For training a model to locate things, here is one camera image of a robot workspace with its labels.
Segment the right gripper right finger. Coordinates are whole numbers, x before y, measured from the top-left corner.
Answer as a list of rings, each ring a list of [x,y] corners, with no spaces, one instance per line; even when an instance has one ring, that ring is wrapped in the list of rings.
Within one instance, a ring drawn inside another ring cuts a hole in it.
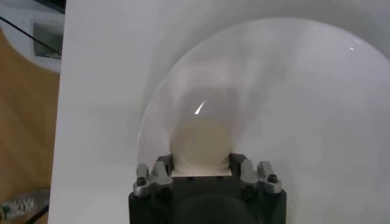
[[[229,169],[233,176],[239,178],[240,184],[250,187],[255,192],[261,190],[267,194],[280,194],[282,182],[274,172],[269,161],[260,161],[256,167],[245,155],[229,154]]]

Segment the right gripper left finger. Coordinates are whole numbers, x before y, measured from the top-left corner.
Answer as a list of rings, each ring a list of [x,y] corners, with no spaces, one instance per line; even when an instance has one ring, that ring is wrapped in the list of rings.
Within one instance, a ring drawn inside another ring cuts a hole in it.
[[[173,188],[172,155],[159,156],[152,170],[145,163],[136,167],[137,178],[133,184],[133,194],[137,197],[148,197],[153,192],[170,193]]]

